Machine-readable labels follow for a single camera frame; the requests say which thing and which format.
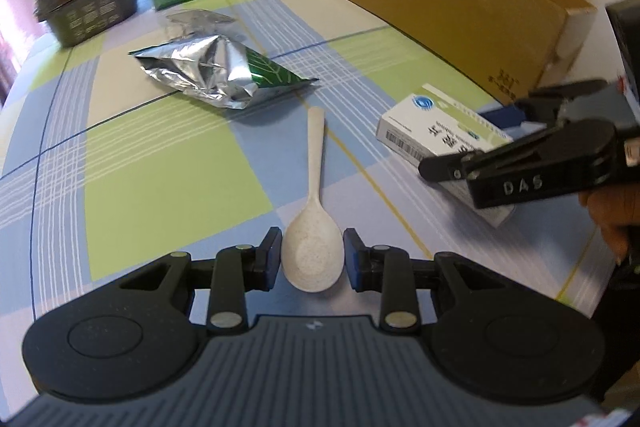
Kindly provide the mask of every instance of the spoon handle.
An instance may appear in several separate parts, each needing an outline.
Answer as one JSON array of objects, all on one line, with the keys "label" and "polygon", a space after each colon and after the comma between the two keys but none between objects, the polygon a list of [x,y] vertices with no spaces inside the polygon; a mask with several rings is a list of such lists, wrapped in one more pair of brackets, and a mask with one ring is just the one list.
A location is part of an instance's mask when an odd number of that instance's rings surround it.
[{"label": "spoon handle", "polygon": [[324,141],[324,109],[311,107],[306,123],[308,132],[309,200],[320,201],[320,172],[322,170],[322,142]]}]

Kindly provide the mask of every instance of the white cardboard box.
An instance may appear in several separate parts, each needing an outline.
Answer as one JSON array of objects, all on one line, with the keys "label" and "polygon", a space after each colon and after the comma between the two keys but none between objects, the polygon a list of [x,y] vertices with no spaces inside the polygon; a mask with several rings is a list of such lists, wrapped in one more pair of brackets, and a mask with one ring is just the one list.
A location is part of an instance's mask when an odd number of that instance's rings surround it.
[{"label": "white cardboard box", "polygon": [[[382,115],[376,137],[415,167],[428,156],[487,152],[511,142],[510,136],[430,84]],[[513,206],[476,209],[465,182],[441,185],[494,227],[513,212]]]}]

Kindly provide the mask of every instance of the barcode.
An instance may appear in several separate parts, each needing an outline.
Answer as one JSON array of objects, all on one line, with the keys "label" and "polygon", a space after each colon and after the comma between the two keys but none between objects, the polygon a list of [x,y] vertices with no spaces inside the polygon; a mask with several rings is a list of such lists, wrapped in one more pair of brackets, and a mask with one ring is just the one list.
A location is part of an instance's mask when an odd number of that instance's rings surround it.
[{"label": "barcode", "polygon": [[407,154],[410,154],[413,158],[417,159],[418,162],[424,160],[424,155],[420,154],[416,148],[411,147],[407,142],[391,133],[391,131],[386,132],[386,139],[389,140],[394,145],[397,145],[400,149],[402,149]]}]

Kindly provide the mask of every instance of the gray textured surface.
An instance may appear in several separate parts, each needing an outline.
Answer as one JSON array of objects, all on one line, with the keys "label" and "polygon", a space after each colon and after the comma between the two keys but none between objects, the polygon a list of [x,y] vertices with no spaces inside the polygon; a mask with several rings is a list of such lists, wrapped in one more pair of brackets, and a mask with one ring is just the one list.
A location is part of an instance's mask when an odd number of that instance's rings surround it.
[{"label": "gray textured surface", "polygon": [[620,93],[616,84],[610,84],[594,94],[576,98],[564,104],[558,113],[559,120],[578,121],[587,118],[608,120],[618,129],[628,129],[638,125],[625,95]]},{"label": "gray textured surface", "polygon": [[568,427],[597,410],[583,398],[545,407],[495,404],[456,388],[415,339],[369,317],[262,317],[219,337],[180,380],[116,405],[41,396],[11,427]]}]

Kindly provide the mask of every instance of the green leaf pattern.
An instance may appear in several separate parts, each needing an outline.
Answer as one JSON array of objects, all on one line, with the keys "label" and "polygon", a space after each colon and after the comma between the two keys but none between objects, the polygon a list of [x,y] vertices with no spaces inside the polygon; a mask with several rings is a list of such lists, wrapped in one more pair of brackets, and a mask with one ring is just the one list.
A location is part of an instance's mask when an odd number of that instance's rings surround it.
[{"label": "green leaf pattern", "polygon": [[249,71],[258,87],[292,86],[303,79],[250,48],[246,49]]}]

